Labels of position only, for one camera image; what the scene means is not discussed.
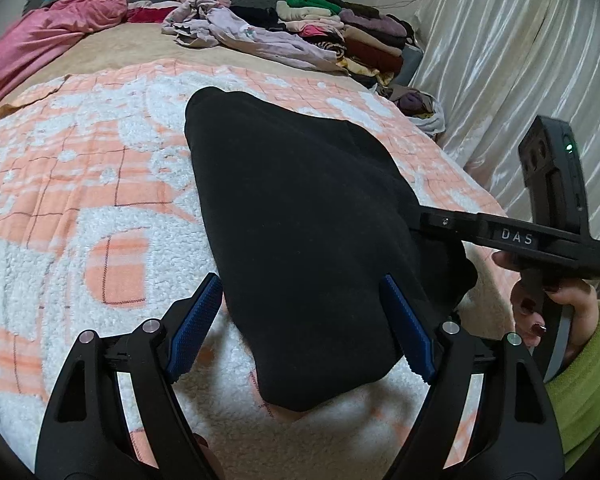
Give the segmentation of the green fleece sleeve forearm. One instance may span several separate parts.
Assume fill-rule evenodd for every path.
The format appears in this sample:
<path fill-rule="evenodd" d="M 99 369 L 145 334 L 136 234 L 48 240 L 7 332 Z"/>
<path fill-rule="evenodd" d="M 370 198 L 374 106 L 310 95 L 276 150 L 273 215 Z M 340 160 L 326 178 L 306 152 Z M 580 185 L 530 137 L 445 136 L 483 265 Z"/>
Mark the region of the green fleece sleeve forearm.
<path fill-rule="evenodd" d="M 600 433 L 600 318 L 592 338 L 577 357 L 545 387 L 569 470 Z"/>

